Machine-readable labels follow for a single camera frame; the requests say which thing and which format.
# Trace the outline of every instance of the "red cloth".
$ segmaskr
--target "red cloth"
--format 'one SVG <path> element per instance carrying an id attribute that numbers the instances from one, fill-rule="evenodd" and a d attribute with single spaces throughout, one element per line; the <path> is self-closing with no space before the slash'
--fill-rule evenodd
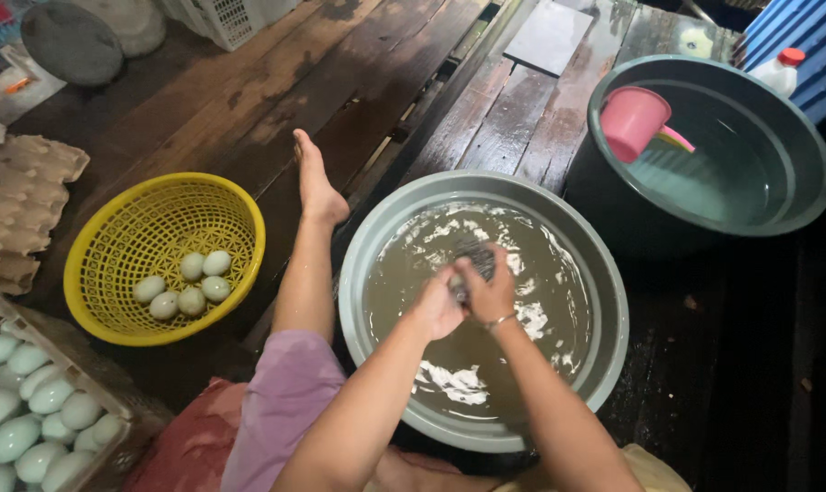
<path id="1" fill-rule="evenodd" d="M 246 384 L 213 377 L 128 475 L 125 492 L 210 492 L 221 486 Z"/>

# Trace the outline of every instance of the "person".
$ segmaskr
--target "person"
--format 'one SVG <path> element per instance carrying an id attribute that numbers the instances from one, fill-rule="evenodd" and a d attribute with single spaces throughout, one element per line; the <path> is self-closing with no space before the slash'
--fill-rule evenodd
<path id="1" fill-rule="evenodd" d="M 494 478 L 411 464 L 388 447 L 407 405 L 425 347 L 466 315 L 487 327 L 506 354 L 526 404 L 542 463 L 561 490 L 640 490 L 613 439 L 528 339 L 514 316 L 513 274 L 495 269 L 486 282 L 467 258 L 444 266 L 392 332 L 345 379 L 331 351 L 331 234 L 349 216 L 325 176 L 319 149 L 294 132 L 303 213 L 282 279 L 272 332 L 243 399 L 237 440 L 222 477 L 225 492 L 380 490 L 487 491 Z M 496 265 L 506 251 L 490 245 Z M 448 283 L 461 274 L 471 313 Z"/>

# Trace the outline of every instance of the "hand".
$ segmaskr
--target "hand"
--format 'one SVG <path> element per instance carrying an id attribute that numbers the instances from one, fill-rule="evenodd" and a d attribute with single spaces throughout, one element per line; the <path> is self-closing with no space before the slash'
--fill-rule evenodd
<path id="1" fill-rule="evenodd" d="M 489 243 L 488 248 L 495 254 L 495 275 L 486 282 L 471 264 L 471 259 L 461 257 L 456 261 L 456 270 L 464 277 L 471 292 L 471 309 L 481 323 L 490 323 L 513 314 L 513 300 L 516 296 L 513 274 L 507 268 L 507 250 Z"/>
<path id="2" fill-rule="evenodd" d="M 450 292 L 450 279 L 456 273 L 451 265 L 444 266 L 422 285 L 413 307 L 404 315 L 415 319 L 428 330 L 429 340 L 440 340 L 452 333 L 462 321 L 465 312 Z"/>

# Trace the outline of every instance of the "yellow basket with eggs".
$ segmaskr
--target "yellow basket with eggs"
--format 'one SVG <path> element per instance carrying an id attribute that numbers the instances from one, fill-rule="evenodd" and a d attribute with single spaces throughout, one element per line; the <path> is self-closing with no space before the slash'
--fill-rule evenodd
<path id="1" fill-rule="evenodd" d="M 163 345 L 190 336 L 236 308 L 252 288 L 264 257 L 264 218 L 251 195 L 205 173 L 167 174 L 138 184 L 100 209 L 72 245 L 64 295 L 72 316 L 102 340 L 132 347 Z M 168 291 L 197 283 L 179 272 L 191 252 L 223 250 L 232 257 L 223 274 L 231 287 L 200 316 L 153 318 L 137 302 L 134 285 L 152 275 Z"/>

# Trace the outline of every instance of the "water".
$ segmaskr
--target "water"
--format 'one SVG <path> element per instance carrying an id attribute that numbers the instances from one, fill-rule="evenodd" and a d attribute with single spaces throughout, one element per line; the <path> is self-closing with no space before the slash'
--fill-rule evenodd
<path id="1" fill-rule="evenodd" d="M 668 126 L 694 153 L 657 138 L 627 169 L 645 188 L 715 222 L 758 225 L 779 220 L 794 177 L 783 144 L 737 103 L 682 83 L 642 84 L 671 105 Z"/>
<path id="2" fill-rule="evenodd" d="M 546 224 L 485 200 L 430 208 L 392 236 L 364 287 L 364 315 L 371 335 L 376 341 L 385 339 L 411 306 L 421 283 L 451 262 L 456 241 L 471 234 L 506 248 L 507 263 L 516 275 L 518 318 L 556 372 L 573 382 L 591 337 L 580 271 Z M 504 354 L 473 320 L 428 346 L 413 393 L 431 409 L 455 417 L 503 423 L 526 420 Z"/>

